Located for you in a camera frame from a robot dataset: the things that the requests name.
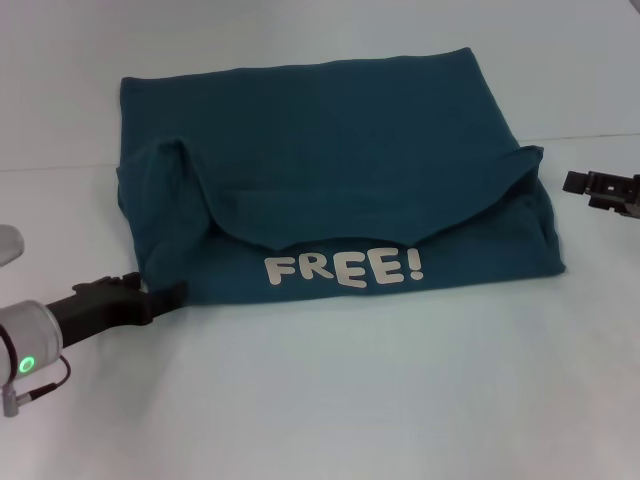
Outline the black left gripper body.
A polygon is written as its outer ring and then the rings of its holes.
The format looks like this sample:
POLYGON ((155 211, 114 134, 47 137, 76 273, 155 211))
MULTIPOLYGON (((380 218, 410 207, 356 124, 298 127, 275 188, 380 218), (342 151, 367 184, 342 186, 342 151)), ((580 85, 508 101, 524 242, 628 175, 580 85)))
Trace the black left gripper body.
POLYGON ((127 294, 118 287, 121 277, 103 277, 72 287, 74 294, 46 305, 67 348, 119 326, 146 326, 152 322, 145 292, 127 294))

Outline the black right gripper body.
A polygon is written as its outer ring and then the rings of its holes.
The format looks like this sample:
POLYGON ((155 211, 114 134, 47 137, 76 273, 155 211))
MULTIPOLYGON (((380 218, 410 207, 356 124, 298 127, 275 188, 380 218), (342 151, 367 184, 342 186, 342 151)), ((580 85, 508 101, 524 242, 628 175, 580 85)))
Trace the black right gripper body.
POLYGON ((589 172, 588 205, 601 210, 613 210, 619 215, 639 217, 639 175, 623 177, 601 172, 589 172))

